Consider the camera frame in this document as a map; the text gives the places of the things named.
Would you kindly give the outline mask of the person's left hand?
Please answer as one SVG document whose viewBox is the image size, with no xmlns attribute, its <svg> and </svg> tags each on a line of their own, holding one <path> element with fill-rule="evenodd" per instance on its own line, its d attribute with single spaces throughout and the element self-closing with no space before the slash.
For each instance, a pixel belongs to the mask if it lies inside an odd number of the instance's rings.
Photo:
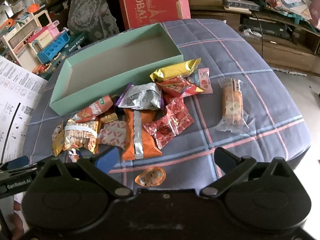
<svg viewBox="0 0 320 240">
<path fill-rule="evenodd" d="M 23 221 L 18 215 L 17 211 L 21 211 L 21 204 L 14 201 L 13 204 L 14 213 L 12 215 L 12 223 L 14 224 L 14 229 L 12 232 L 12 240 L 18 240 L 24 235 Z"/>
</svg>

